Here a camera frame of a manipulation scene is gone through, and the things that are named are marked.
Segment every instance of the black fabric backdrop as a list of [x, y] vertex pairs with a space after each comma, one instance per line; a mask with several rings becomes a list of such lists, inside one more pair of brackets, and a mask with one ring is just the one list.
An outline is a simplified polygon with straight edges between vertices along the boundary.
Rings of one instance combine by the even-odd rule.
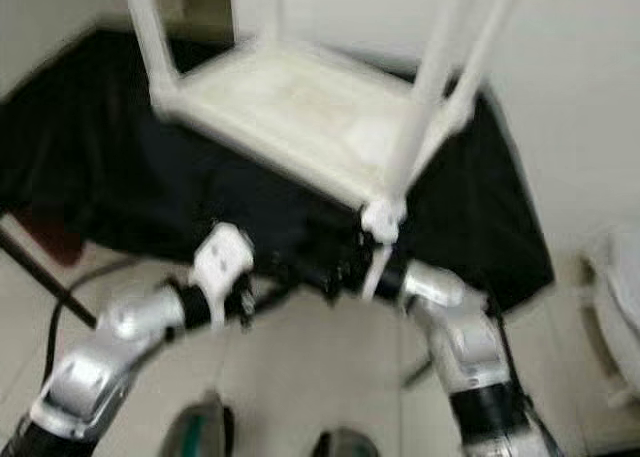
[[[188, 70], [228, 45], [172, 41]], [[417, 258], [481, 287], [503, 308], [553, 280], [510, 136], [486, 96], [412, 189], [394, 264]], [[0, 206], [64, 216], [88, 239], [190, 261], [214, 219], [247, 231], [260, 255], [294, 259], [357, 218], [308, 188], [152, 112], [133, 34], [99, 30], [0, 106]]]

